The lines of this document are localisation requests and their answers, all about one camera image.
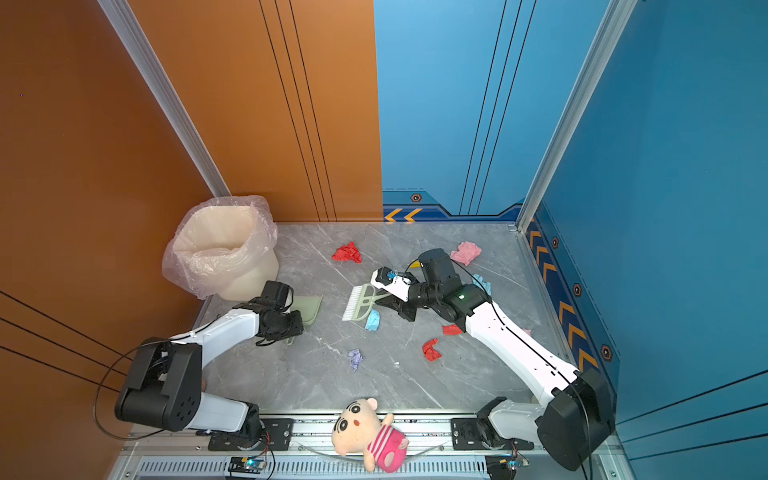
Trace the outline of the green dustpan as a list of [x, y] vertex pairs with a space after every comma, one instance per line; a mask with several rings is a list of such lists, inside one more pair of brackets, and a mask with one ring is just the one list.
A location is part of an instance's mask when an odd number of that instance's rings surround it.
[[302, 331], [305, 331], [315, 324], [322, 301], [322, 296], [298, 296], [293, 300], [288, 313], [292, 318], [301, 319]]

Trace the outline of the green hand brush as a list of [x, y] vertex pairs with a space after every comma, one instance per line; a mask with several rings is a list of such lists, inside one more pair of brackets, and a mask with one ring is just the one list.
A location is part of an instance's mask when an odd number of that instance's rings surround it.
[[342, 320], [355, 322], [366, 320], [373, 310], [375, 302], [389, 295], [389, 292], [377, 289], [369, 283], [355, 286], [348, 299]]

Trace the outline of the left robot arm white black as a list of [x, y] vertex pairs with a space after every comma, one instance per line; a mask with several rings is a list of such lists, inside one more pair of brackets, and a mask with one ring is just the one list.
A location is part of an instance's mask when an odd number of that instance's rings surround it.
[[262, 436], [258, 406], [203, 391], [205, 366], [236, 345], [259, 347], [303, 333], [289, 285], [268, 281], [260, 296], [206, 325], [138, 347], [114, 408], [117, 419], [164, 431], [206, 430], [248, 441]]

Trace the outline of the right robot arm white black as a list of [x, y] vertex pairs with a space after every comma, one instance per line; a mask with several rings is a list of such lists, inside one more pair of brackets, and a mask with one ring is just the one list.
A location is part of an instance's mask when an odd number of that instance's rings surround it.
[[569, 471], [591, 466], [595, 450], [613, 434], [615, 411], [607, 381], [595, 369], [579, 370], [557, 357], [511, 320], [465, 267], [442, 249], [417, 259], [422, 275], [387, 267], [371, 277], [393, 310], [412, 321], [429, 309], [490, 349], [528, 387], [530, 404], [498, 397], [477, 412], [483, 442], [501, 448], [537, 441]]

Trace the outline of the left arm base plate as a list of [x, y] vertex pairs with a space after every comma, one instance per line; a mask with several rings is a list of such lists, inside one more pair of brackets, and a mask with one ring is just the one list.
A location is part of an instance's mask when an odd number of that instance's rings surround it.
[[294, 420], [287, 417], [266, 418], [259, 421], [256, 433], [248, 437], [245, 433], [213, 432], [209, 436], [208, 450], [255, 451], [268, 449], [273, 452], [289, 450], [293, 435]]

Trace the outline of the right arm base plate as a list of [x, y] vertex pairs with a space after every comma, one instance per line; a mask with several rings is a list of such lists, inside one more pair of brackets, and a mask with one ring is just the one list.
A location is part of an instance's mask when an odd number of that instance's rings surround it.
[[478, 418], [452, 418], [450, 420], [453, 449], [530, 451], [534, 444], [522, 439], [503, 439], [492, 429], [487, 420]]

